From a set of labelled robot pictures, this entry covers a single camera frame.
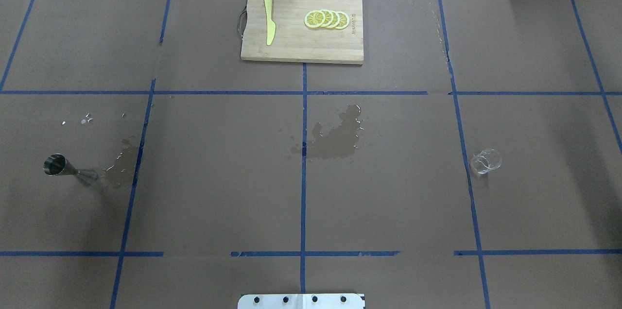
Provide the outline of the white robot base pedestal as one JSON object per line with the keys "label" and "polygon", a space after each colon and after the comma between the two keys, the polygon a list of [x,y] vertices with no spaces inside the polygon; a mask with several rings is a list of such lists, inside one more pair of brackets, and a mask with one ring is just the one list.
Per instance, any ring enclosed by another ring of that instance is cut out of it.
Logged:
{"label": "white robot base pedestal", "polygon": [[359,293],[293,293],[243,295],[238,309],[364,309],[366,300]]}

